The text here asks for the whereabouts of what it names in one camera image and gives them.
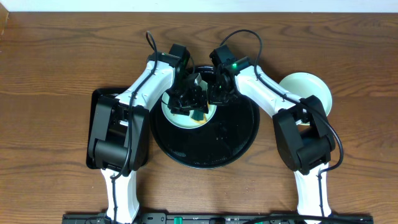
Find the wood grain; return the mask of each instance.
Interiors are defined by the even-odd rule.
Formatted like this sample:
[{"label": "wood grain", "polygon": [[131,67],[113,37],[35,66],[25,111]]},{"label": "wood grain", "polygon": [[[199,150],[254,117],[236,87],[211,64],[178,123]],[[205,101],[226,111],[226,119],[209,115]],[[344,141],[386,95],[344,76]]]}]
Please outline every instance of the wood grain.
[{"label": "wood grain", "polygon": [[[133,83],[152,53],[188,46],[197,64],[236,29],[260,33],[263,70],[280,81],[305,71],[331,88],[330,123],[345,146],[328,174],[339,213],[398,222],[398,17],[396,14],[12,13],[0,42],[0,222],[60,223],[67,212],[107,208],[98,170],[85,165],[93,90]],[[255,37],[229,41],[254,57]],[[169,159],[150,140],[138,172],[142,207],[169,212],[254,213],[295,210],[294,175],[275,148],[261,112],[254,144],[219,169],[196,170]],[[338,152],[332,154],[336,162]]]}]

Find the white bowl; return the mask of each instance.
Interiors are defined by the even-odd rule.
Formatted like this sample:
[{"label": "white bowl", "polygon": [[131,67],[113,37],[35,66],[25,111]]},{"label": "white bowl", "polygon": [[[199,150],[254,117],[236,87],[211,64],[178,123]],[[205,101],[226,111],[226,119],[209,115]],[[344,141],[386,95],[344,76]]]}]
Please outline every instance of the white bowl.
[{"label": "white bowl", "polygon": [[289,92],[302,98],[312,95],[318,97],[322,102],[326,115],[329,115],[333,103],[331,92],[325,82],[320,78],[306,72],[297,72],[286,76],[279,84]]},{"label": "white bowl", "polygon": [[[207,83],[205,81],[201,81],[200,86],[202,87],[203,90],[207,90]],[[170,97],[166,92],[163,93],[162,100],[165,103],[169,102],[169,98]],[[200,126],[205,125],[214,116],[214,114],[216,113],[216,109],[217,109],[216,105],[208,105],[209,113],[207,113],[207,114],[205,113],[204,121],[198,122],[191,118],[192,114],[193,114],[193,110],[189,111],[189,116],[172,114],[171,109],[169,109],[165,103],[162,103],[162,111],[163,111],[164,116],[172,124],[176,125],[179,128],[185,128],[185,129],[199,128]]]}]

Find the white wall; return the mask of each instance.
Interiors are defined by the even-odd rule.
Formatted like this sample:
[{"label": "white wall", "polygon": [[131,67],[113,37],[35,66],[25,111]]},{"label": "white wall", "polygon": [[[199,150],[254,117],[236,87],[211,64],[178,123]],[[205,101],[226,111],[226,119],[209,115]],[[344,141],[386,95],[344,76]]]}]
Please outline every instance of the white wall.
[{"label": "white wall", "polygon": [[398,12],[398,0],[0,0],[16,11]]}]

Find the round black plate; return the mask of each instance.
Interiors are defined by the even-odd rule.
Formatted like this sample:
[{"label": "round black plate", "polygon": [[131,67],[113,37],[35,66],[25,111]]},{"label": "round black plate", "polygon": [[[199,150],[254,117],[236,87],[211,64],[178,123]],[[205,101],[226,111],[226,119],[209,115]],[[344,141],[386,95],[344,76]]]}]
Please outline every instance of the round black plate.
[{"label": "round black plate", "polygon": [[[195,68],[208,83],[215,81],[213,67]],[[259,107],[245,96],[195,129],[174,126],[164,116],[159,100],[150,112],[150,127],[159,147],[175,161],[194,168],[225,166],[249,149],[259,128]]]}]

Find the green connector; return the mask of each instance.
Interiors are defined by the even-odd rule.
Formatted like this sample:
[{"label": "green connector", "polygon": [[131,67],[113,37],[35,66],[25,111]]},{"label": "green connector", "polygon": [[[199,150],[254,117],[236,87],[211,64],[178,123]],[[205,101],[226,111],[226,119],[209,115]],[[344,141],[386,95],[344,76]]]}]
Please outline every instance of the green connector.
[{"label": "green connector", "polygon": [[182,224],[182,217],[174,217],[174,224]]}]

